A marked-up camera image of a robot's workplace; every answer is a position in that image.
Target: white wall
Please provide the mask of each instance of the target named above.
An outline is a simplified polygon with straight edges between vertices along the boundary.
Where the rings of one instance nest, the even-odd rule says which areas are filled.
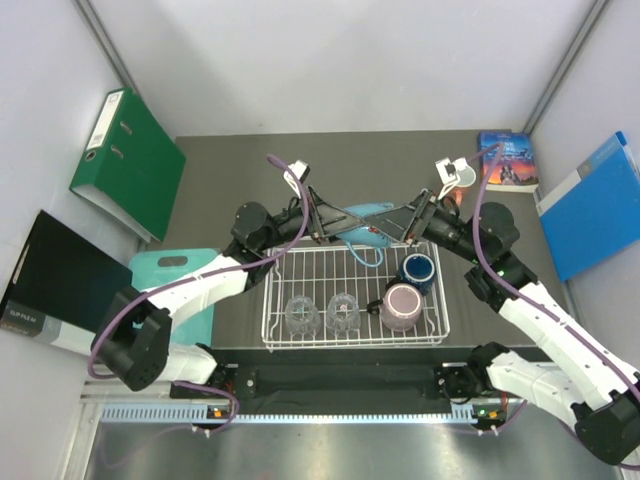
[[[628,135],[636,162],[640,159],[638,19],[640,2],[612,2],[536,129],[545,192],[616,130]],[[579,275],[571,286],[587,328],[640,367],[640,244]]]
[[[174,135],[521,129],[591,0],[92,0]]]
[[[127,262],[135,239],[68,191],[119,85],[69,0],[0,2],[0,285],[40,209]],[[0,331],[0,478],[54,478],[86,359]]]

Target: glass cup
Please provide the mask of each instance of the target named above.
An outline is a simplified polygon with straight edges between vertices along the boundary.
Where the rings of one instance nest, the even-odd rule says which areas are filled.
[[[335,295],[327,306],[327,331],[336,337],[347,337],[350,331],[360,330],[360,309],[355,297],[346,293]]]
[[[322,325],[320,313],[313,300],[302,295],[287,302],[284,322],[291,335],[316,335]]]

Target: binder label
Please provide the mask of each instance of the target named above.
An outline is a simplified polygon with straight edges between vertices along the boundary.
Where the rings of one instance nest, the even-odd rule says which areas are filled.
[[[0,319],[0,328],[35,337],[42,332],[45,316],[42,312],[9,300]]]
[[[100,116],[98,117],[98,121],[96,122],[96,126],[91,134],[91,138],[89,139],[87,150],[100,148],[104,144],[104,137],[111,128],[111,123],[113,122],[113,117],[120,105],[122,94],[123,91],[119,91],[107,96],[107,99],[104,101],[102,111],[100,112]]]

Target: metal floor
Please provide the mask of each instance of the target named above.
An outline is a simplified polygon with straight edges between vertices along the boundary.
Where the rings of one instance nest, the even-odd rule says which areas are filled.
[[[119,469],[115,462],[167,425],[103,424],[87,480],[387,480],[618,479],[558,422],[528,406],[499,437],[459,434],[439,425],[238,425],[207,440],[168,433]]]

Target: green binder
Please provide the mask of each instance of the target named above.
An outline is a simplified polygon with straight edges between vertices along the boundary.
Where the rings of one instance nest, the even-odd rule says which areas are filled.
[[[69,187],[149,242],[167,234],[185,157],[130,88],[109,92]]]

